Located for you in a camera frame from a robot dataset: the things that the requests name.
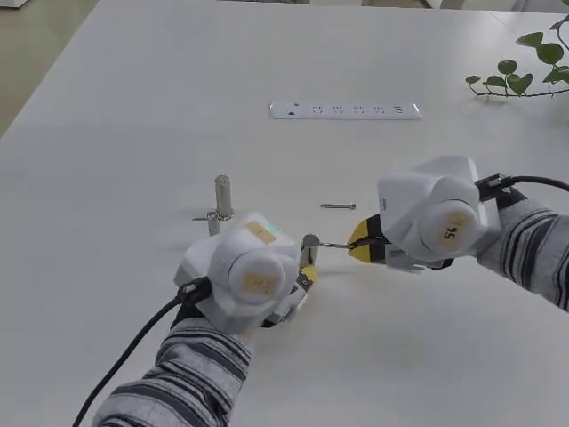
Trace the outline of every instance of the metal cylinder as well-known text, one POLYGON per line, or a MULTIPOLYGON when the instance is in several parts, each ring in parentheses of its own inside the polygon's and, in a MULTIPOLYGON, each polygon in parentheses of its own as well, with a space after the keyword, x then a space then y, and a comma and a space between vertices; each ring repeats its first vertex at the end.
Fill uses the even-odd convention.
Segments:
POLYGON ((299 262, 301 269, 308 265, 315 265, 319 246, 320 239, 314 234, 307 234, 302 238, 301 260, 299 262))
POLYGON ((220 219, 216 212, 207 213, 207 229, 210 232, 210 236, 220 234, 220 219))
POLYGON ((231 182, 227 175, 215 178, 216 213, 219 220, 226 221, 233 218, 234 210, 231 205, 231 182))

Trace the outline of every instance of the black cable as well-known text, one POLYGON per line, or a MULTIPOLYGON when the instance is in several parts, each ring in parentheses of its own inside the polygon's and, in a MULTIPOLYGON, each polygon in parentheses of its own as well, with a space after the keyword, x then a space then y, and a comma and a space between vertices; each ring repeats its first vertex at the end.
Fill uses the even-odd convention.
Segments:
POLYGON ((180 286, 178 289, 178 294, 176 297, 168 302, 160 311, 152 316, 152 318, 142 327, 142 329, 136 334, 132 339, 131 343, 128 344, 126 350, 121 354, 121 357, 115 362, 109 371, 103 376, 99 383, 92 390, 89 397, 81 406, 79 414, 75 421, 73 422, 73 427, 79 427, 83 421, 87 411, 91 407, 93 401, 97 398, 100 391, 108 384, 108 382, 115 376, 116 372, 121 368, 125 361, 131 356, 132 352, 138 347, 144 336, 154 327, 161 318, 163 318, 170 310, 179 304, 184 304, 187 306, 193 306, 203 299, 207 298, 212 293, 211 283, 207 278, 198 278, 186 285, 180 286))
POLYGON ((475 185, 478 187, 480 193, 480 201, 485 202, 499 197, 508 187, 521 183, 544 184, 569 191, 569 184, 563 181, 553 180, 543 176, 507 176, 500 175, 499 173, 483 178, 477 181, 475 185))
POLYGON ((558 189, 564 189, 569 191, 569 184, 559 180, 553 180, 551 178, 544 178, 542 176, 506 176, 501 179, 502 186, 511 187, 519 183, 533 183, 533 184, 545 184, 551 187, 557 187, 558 189))

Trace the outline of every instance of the electrical outlet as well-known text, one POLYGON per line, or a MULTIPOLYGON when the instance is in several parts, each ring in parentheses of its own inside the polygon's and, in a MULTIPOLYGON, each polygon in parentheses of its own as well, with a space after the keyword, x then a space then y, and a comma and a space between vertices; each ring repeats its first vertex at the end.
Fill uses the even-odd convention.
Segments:
POLYGON ((379 102, 273 102, 273 118, 326 118, 332 120, 420 120, 415 104, 379 102))

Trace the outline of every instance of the table surface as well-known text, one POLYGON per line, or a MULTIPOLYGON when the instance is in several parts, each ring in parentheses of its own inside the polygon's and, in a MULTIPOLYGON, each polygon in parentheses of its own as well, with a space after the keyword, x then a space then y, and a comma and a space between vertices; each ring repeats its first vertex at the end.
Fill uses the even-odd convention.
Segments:
MULTIPOLYGON (((463 82, 507 58, 545 75, 513 42, 557 18, 101 0, 0 143, 2 425, 71 424, 173 296, 219 173, 241 212, 337 242, 377 211, 378 177, 434 156, 569 181, 566 96, 477 100, 463 82), (423 119, 268 117, 296 100, 413 101, 423 119)), ((554 189, 523 190, 569 208, 554 189)), ((561 310, 470 259, 421 275, 342 251, 318 262, 299 316, 258 334, 232 425, 566 422, 561 310)), ((151 366, 168 323, 112 385, 151 366)))

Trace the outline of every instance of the sleeve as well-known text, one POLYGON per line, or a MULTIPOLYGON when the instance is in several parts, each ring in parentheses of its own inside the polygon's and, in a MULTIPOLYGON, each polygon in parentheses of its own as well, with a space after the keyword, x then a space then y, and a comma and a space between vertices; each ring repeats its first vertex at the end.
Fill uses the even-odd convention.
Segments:
POLYGON ((569 308, 569 217, 527 199, 516 189, 497 198, 501 238, 477 255, 486 268, 569 308))
POLYGON ((227 426, 251 352, 241 335, 216 330, 182 306, 144 377, 103 402, 93 427, 227 426))

